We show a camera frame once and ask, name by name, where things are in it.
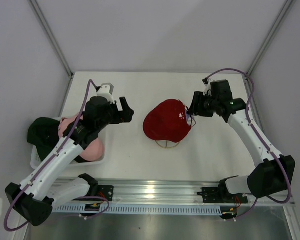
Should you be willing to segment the red baseball cap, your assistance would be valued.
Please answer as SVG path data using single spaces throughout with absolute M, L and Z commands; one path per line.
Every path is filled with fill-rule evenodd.
M 181 142 L 191 131 L 186 106 L 178 99 L 167 99 L 144 119 L 143 132 L 153 141 Z

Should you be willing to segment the pink baseball cap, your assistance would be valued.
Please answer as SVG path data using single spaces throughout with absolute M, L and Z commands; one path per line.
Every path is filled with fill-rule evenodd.
M 62 117 L 61 120 L 59 121 L 59 126 L 58 126 L 58 136 L 59 138 L 63 137 L 64 131 L 68 128 L 68 126 L 73 123 L 78 114 L 67 118 L 67 117 Z M 99 162 L 102 160 L 103 156 L 105 153 L 105 146 L 103 142 L 97 138 L 94 140 L 85 150 L 82 154 L 77 156 L 74 161 L 80 164 L 83 163 L 92 163 L 92 162 Z

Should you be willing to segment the purple baseball cap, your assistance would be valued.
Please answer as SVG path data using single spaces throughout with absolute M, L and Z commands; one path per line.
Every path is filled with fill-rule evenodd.
M 193 127 L 197 124 L 197 122 L 196 122 L 196 120 L 195 120 L 195 117 L 192 116 L 192 115 L 190 115 L 190 114 L 188 113 L 189 108 L 188 108 L 186 105 L 185 105 L 184 107 L 185 107 L 185 119 L 186 119 L 186 122 L 187 122 L 187 124 L 188 124 L 190 127 L 193 128 Z

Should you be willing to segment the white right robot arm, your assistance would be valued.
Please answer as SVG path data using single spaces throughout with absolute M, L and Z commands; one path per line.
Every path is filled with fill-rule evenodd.
M 205 90 L 196 91 L 188 109 L 191 116 L 211 118 L 215 114 L 223 118 L 239 136 L 255 165 L 248 176 L 225 178 L 218 189 L 223 202 L 231 201 L 236 194 L 250 194 L 257 199 L 287 191 L 292 196 L 291 183 L 296 162 L 292 156 L 284 156 L 261 132 L 250 117 L 246 102 L 234 98 L 227 80 L 204 79 Z

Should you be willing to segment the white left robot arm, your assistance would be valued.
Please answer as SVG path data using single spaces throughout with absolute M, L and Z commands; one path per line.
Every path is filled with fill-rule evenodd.
M 4 218 L 4 228 L 8 232 L 12 231 L 8 227 L 8 218 L 13 210 L 26 219 L 27 224 L 36 227 L 43 224 L 54 209 L 73 200 L 108 202 L 108 199 L 98 195 L 98 181 L 86 173 L 55 190 L 51 190 L 51 187 L 105 127 L 132 121 L 135 112 L 126 98 L 120 97 L 119 101 L 121 110 L 116 102 L 110 102 L 102 96 L 84 100 L 75 121 L 69 124 L 54 150 L 39 167 L 21 183 L 11 182 L 6 187 L 5 194 L 10 207 Z

